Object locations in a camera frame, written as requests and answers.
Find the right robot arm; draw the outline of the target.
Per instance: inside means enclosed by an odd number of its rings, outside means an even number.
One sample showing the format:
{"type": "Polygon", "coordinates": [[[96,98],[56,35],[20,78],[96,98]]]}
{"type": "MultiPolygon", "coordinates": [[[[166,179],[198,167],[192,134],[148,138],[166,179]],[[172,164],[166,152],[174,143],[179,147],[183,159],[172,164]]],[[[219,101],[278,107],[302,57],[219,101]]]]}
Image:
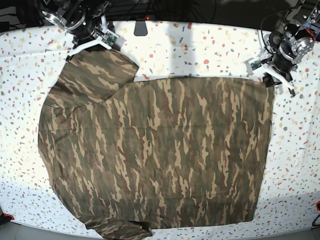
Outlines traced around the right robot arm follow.
{"type": "Polygon", "coordinates": [[[57,10],[42,13],[51,24],[73,35],[73,47],[67,60],[83,50],[100,45],[107,50],[120,50],[125,39],[115,33],[113,22],[106,17],[112,6],[109,0],[55,0],[57,10]]]}

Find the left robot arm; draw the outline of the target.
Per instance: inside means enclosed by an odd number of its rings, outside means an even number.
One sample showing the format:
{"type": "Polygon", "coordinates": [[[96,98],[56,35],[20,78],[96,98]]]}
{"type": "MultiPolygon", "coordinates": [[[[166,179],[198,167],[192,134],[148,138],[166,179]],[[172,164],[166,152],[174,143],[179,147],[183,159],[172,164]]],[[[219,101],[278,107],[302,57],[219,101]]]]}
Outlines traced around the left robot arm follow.
{"type": "Polygon", "coordinates": [[[285,11],[281,31],[273,31],[264,41],[270,57],[261,61],[263,82],[267,88],[283,85],[291,97],[296,95],[291,72],[313,50],[320,32],[320,2],[299,0],[285,11]]]}

